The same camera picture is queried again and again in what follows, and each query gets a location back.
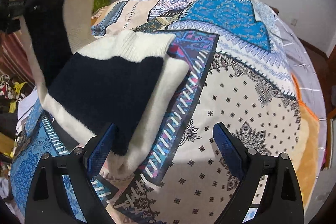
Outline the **black and white knit sweater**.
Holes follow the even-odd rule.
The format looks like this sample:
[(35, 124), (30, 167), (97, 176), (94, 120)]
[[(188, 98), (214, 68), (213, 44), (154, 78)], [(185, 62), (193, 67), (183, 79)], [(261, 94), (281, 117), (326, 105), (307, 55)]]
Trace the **black and white knit sweater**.
[(116, 131), (107, 164), (130, 176), (149, 154), (188, 64), (168, 55), (173, 34), (91, 32), (93, 0), (25, 0), (19, 18), (42, 107), (80, 144)]

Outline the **colourful clothes pile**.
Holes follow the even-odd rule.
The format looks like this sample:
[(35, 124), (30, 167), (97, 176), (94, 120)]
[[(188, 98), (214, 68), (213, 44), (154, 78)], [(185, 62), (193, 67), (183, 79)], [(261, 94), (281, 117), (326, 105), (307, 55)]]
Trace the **colourful clothes pile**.
[(1, 75), (1, 153), (11, 156), (14, 148), (18, 103), (25, 98), (27, 83)]

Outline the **orange blanket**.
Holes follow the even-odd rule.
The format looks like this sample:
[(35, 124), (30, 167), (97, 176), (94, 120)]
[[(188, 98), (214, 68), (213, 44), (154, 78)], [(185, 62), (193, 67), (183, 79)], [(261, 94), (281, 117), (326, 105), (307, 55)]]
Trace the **orange blanket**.
[(303, 102), (298, 80), (292, 75), (295, 91), (298, 98), (301, 124), (299, 140), (291, 155), (291, 162), (297, 175), (303, 209), (307, 210), (318, 171), (318, 117)]

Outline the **brown wooden door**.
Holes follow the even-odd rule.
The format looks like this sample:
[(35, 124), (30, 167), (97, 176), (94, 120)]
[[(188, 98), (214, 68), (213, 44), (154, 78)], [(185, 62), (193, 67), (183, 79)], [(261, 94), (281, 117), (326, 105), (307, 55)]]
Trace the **brown wooden door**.
[(335, 146), (335, 129), (333, 123), (335, 121), (335, 105), (332, 101), (335, 98), (335, 47), (333, 48), (328, 60), (328, 73), (326, 75), (327, 83), (327, 104), (326, 104), (326, 147), (325, 147), (325, 162), (323, 164), (324, 169), (329, 169), (333, 166), (334, 146)]

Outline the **white paper pile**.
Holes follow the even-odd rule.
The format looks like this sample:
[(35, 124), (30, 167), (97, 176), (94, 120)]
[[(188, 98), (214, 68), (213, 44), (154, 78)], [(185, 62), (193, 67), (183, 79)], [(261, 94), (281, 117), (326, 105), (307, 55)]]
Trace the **white paper pile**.
[(23, 131), (23, 127), (26, 124), (26, 121), (28, 120), (28, 117), (30, 115), (30, 112), (33, 110), (34, 104), (38, 99), (38, 91), (37, 88), (34, 87), (32, 92), (23, 98), (20, 102), (18, 102), (18, 112), (17, 112), (17, 125), (15, 126), (15, 129), (17, 133), (20, 133)]

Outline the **blue patchwork bed sheet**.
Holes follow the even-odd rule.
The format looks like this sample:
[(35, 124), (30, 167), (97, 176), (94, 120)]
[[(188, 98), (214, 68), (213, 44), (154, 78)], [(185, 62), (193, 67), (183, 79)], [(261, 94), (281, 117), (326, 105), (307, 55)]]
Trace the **blue patchwork bed sheet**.
[[(167, 53), (189, 72), (145, 160), (130, 176), (115, 178), (107, 156), (92, 186), (113, 223), (217, 223), (239, 180), (224, 163), (214, 125), (223, 123), (262, 155), (291, 157), (301, 124), (292, 75), (301, 93), (317, 82), (311, 69), (299, 70), (289, 59), (300, 42), (258, 0), (120, 0), (91, 26), (97, 37), (122, 30), (173, 34)], [(69, 136), (39, 99), (24, 132), (11, 186), (25, 217), (41, 156), (65, 156), (86, 144)], [(85, 223), (69, 176), (62, 178), (75, 218)]]

